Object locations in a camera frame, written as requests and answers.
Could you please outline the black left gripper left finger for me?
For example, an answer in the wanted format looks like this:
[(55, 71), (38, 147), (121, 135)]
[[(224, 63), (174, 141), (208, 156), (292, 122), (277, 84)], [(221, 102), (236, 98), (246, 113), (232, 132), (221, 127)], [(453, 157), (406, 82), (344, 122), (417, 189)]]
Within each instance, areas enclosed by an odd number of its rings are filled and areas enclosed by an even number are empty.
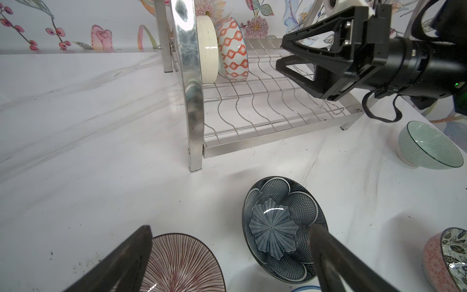
[(143, 225), (67, 292), (138, 292), (152, 251), (152, 230)]

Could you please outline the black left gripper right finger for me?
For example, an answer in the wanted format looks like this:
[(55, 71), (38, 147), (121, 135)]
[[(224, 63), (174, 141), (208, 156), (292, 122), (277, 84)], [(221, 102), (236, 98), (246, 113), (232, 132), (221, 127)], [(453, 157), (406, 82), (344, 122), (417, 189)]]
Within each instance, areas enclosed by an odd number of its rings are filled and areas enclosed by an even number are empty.
[(323, 292), (344, 292), (343, 282), (354, 292), (397, 291), (323, 226), (311, 225), (309, 246)]

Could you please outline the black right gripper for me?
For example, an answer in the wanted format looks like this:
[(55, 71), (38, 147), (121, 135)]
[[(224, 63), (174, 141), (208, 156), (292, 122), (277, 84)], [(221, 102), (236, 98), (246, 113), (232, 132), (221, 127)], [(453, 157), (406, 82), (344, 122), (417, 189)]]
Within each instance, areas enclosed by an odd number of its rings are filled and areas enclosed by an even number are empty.
[[(370, 90), (377, 99), (405, 94), (424, 100), (431, 45), (422, 41), (423, 9), (412, 14), (413, 39), (390, 37), (392, 8), (377, 4), (374, 15), (367, 6), (352, 6), (312, 26), (285, 35), (281, 48), (290, 53), (276, 61), (276, 69), (312, 97), (337, 101), (354, 88)], [(304, 41), (332, 33), (330, 49), (311, 47)], [(293, 69), (314, 65), (313, 76)], [(337, 73), (327, 68), (346, 68)]]

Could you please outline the blue geometric red bowl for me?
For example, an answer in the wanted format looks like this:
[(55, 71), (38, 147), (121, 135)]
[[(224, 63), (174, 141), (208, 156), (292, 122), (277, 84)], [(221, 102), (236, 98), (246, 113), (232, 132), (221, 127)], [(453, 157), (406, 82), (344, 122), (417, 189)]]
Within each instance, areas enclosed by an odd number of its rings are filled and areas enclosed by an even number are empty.
[(242, 31), (232, 17), (216, 27), (219, 49), (218, 73), (230, 81), (245, 81), (249, 75), (247, 48)]

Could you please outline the cream white bowl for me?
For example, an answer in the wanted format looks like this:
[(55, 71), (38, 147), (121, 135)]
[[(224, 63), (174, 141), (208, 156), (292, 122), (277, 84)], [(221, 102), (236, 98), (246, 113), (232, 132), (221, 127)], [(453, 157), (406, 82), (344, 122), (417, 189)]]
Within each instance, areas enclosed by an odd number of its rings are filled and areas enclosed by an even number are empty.
[(211, 84), (218, 76), (219, 48), (215, 27), (209, 16), (197, 16), (197, 33), (202, 83)]

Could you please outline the stainless steel dish rack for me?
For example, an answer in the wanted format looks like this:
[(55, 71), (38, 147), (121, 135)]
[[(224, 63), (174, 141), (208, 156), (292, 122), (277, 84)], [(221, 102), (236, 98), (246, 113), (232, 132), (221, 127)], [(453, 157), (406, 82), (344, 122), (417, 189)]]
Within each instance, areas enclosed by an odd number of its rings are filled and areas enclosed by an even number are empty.
[(186, 106), (189, 169), (198, 171), (206, 158), (260, 146), (334, 126), (350, 128), (363, 113), (351, 94), (337, 103), (311, 97), (276, 70), (287, 56), (274, 38), (247, 39), (246, 80), (202, 77), (201, 31), (195, 3), (155, 1), (164, 71), (176, 72)]

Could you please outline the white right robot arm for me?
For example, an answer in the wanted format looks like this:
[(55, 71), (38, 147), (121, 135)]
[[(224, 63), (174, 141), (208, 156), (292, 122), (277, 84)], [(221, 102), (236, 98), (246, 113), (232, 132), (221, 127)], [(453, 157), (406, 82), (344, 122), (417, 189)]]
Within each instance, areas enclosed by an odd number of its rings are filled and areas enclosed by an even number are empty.
[(455, 112), (467, 112), (467, 4), (446, 1), (425, 34), (423, 15), (413, 21), (411, 38), (391, 37), (392, 7), (348, 4), (338, 13), (286, 34), (288, 57), (276, 69), (315, 98), (337, 101), (351, 90), (370, 97), (408, 96), (422, 110), (452, 97)]

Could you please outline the blue yellow patterned bowl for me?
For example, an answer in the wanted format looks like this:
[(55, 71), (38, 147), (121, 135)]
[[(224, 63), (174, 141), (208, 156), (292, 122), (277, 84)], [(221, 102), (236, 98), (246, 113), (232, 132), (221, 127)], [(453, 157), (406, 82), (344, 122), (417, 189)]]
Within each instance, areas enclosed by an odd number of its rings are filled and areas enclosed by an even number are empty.
[(321, 287), (316, 285), (306, 285), (294, 289), (292, 292), (321, 292)]

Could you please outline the pink striped bowl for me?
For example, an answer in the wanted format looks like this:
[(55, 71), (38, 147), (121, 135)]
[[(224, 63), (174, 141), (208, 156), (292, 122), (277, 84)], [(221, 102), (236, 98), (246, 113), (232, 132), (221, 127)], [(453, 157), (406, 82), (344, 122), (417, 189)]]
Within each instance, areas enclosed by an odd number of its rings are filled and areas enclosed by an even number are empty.
[(200, 240), (187, 234), (154, 237), (142, 292), (225, 292), (218, 260)]

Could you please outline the dark petal pattern bowl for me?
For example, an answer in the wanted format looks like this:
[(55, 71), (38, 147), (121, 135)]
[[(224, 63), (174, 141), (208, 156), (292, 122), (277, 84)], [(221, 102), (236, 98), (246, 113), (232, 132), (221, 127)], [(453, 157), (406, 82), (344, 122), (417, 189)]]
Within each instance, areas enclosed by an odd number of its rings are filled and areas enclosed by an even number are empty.
[(316, 277), (310, 251), (313, 225), (328, 227), (324, 212), (304, 186), (289, 178), (263, 178), (244, 200), (246, 244), (259, 265), (282, 282), (302, 284)]

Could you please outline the black white floral bowl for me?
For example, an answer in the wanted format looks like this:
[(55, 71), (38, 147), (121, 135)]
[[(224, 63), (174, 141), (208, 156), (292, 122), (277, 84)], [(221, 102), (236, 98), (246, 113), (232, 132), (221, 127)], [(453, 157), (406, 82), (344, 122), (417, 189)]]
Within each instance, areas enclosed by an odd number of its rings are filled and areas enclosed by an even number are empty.
[(467, 231), (448, 228), (432, 236), (423, 249), (423, 272), (437, 292), (465, 292)]

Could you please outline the pale green bowl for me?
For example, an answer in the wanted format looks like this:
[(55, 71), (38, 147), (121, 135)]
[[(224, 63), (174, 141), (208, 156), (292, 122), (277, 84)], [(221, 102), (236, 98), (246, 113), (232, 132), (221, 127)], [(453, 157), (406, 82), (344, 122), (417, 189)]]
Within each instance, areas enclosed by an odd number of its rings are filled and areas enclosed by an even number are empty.
[(457, 169), (464, 164), (463, 155), (449, 137), (416, 120), (401, 130), (396, 154), (407, 165), (431, 170)]

